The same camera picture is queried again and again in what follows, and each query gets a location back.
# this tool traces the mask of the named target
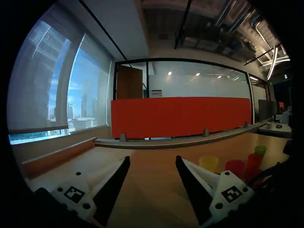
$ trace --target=wooden door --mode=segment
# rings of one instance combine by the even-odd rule
[[[118,66],[117,99],[143,98],[143,71]]]

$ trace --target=desk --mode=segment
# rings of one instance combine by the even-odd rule
[[[198,164],[201,156],[219,158],[216,172],[224,171],[232,159],[246,160],[256,146],[266,146],[261,169],[285,161],[283,154],[287,139],[245,133],[209,144],[173,149],[133,150],[92,147],[87,152],[44,173],[28,185],[32,190],[45,187],[53,190],[57,184],[78,171],[93,172],[100,166],[130,155],[131,166],[108,221],[108,228],[122,227],[197,227],[187,193],[175,167],[175,158],[181,155]]]
[[[276,128],[277,125],[282,125],[282,128]],[[291,138],[291,128],[285,123],[271,122],[271,128],[267,128],[266,124],[260,127],[258,131],[269,136]]]

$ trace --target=yellow cup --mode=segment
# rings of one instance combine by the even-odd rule
[[[219,163],[219,158],[215,156],[203,156],[198,160],[198,164],[200,167],[209,170],[210,172],[215,171],[217,164]]]

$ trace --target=ceiling duct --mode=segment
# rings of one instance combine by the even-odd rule
[[[243,9],[243,11],[238,15],[238,17],[235,19],[235,21],[233,22],[233,25],[231,26],[231,28],[228,30],[228,32],[233,33],[235,30],[238,29],[238,27],[244,22],[244,20],[246,20],[246,18],[249,17],[250,13],[251,13],[251,6],[247,6]]]
[[[232,6],[232,0],[226,0],[223,9],[221,10],[221,13],[216,20],[214,26],[219,27],[224,22],[225,18],[227,17],[228,13],[230,12]]]
[[[269,42],[267,41],[267,39],[262,35],[262,33],[258,30],[257,26],[259,25],[259,23],[261,23],[262,18],[261,15],[259,13],[255,13],[252,17],[251,17],[251,28],[256,31],[260,37],[262,38],[262,40],[264,41],[264,43],[267,45],[267,47],[269,47],[269,49],[272,49],[272,46],[269,44]]]

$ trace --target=sky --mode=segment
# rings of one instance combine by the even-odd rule
[[[56,66],[53,70],[49,94],[50,109],[53,109],[56,105],[59,75],[70,44],[71,42],[67,39],[61,49]],[[84,91],[88,95],[88,108],[92,108],[91,103],[93,99],[97,99],[98,95],[98,79],[100,72],[100,64],[80,48],[74,61],[68,89],[68,104],[75,105],[75,117],[78,117],[81,114],[81,96]],[[87,85],[89,89],[85,90],[83,88],[85,85]]]

